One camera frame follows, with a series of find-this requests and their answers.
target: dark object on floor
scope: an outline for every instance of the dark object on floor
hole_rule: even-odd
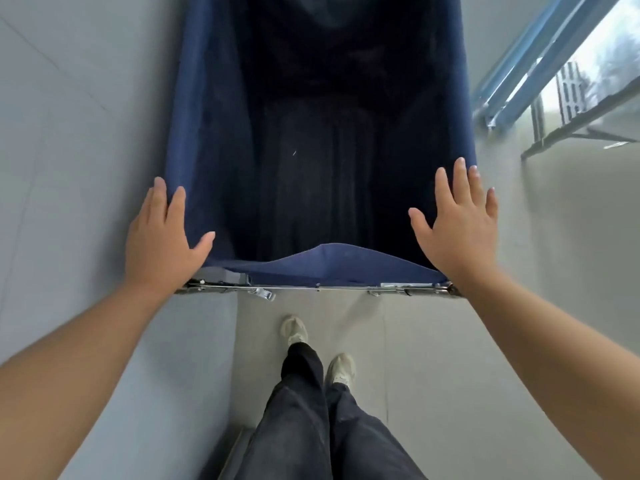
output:
[[[322,362],[309,345],[289,348],[281,377],[238,480],[425,479],[382,421],[358,407],[347,386],[334,383],[325,393]]]
[[[208,265],[444,281],[407,210],[435,220],[459,156],[475,163],[459,0],[191,0],[166,177],[189,241],[218,233]]]

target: leg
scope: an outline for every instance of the leg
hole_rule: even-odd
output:
[[[287,318],[283,330],[291,346],[282,364],[282,380],[267,402],[236,479],[329,480],[329,418],[322,362],[305,343],[307,331],[299,319]]]
[[[424,480],[425,476],[388,428],[360,409],[349,387],[355,364],[347,354],[333,359],[326,392],[331,425],[333,477],[367,480]]]

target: beige shoe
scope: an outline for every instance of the beige shoe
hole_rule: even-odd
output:
[[[356,362],[353,357],[345,353],[336,355],[326,371],[326,384],[331,386],[334,382],[340,382],[351,389],[355,379]]]
[[[280,335],[284,339],[284,345],[287,350],[293,344],[297,344],[298,342],[306,344],[309,340],[309,334],[307,333],[305,324],[295,315],[288,315],[284,318],[280,326]]]

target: hand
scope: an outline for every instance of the hand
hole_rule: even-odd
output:
[[[459,158],[453,168],[453,195],[444,168],[435,179],[438,217],[429,227],[423,213],[409,209],[411,226],[428,259],[460,286],[497,270],[498,201],[495,191],[484,195],[480,173],[468,171]]]
[[[167,299],[183,286],[209,255],[215,232],[208,232],[194,249],[184,233],[183,187],[175,191],[167,209],[166,184],[156,177],[140,213],[129,227],[125,285]]]

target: blue fabric cart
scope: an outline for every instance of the blue fabric cart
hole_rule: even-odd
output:
[[[189,242],[217,232],[206,266],[267,287],[446,282],[407,210],[433,223],[435,171],[459,156],[476,162],[460,0],[190,1],[165,174]]]

